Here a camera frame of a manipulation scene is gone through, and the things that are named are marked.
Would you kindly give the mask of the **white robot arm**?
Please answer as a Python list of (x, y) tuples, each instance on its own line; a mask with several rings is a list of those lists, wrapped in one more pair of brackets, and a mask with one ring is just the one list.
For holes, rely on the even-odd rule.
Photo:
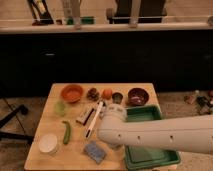
[(141, 118), (146, 109), (147, 106), (124, 108), (110, 104), (97, 137), (110, 145), (213, 154), (213, 115), (131, 121)]

